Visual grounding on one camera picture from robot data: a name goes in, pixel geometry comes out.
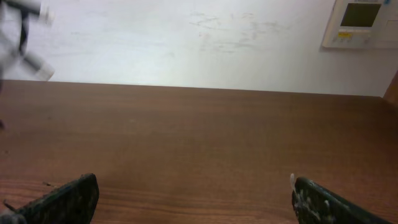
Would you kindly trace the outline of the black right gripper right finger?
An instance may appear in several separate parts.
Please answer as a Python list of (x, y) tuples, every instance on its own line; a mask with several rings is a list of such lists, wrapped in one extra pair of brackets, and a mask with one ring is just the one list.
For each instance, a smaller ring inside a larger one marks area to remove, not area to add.
[(300, 224), (391, 224), (305, 177), (291, 177), (292, 206)]

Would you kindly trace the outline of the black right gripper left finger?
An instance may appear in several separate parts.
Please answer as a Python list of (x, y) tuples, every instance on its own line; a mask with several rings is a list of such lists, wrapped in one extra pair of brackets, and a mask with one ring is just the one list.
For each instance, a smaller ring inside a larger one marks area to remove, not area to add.
[(82, 175), (19, 208), (27, 223), (90, 224), (100, 196), (96, 176)]

